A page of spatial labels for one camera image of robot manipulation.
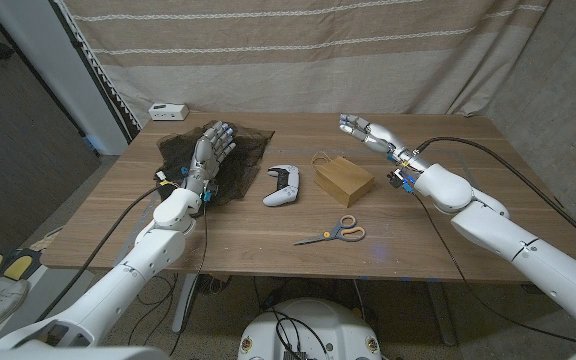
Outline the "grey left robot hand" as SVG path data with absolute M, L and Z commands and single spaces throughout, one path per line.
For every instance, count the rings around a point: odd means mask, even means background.
M 197 141 L 191 158 L 185 189 L 201 196 L 207 184 L 215 178 L 223 160 L 236 147 L 234 128 L 217 121 Z

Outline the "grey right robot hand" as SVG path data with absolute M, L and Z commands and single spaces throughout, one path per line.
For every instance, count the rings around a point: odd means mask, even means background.
M 384 126 L 356 115 L 341 114 L 339 127 L 344 133 L 364 143 L 370 150 L 384 153 L 387 159 L 397 166 L 387 174 L 391 186 L 403 188 L 408 193 L 414 192 L 418 177 L 429 167 L 417 152 L 408 149 Z

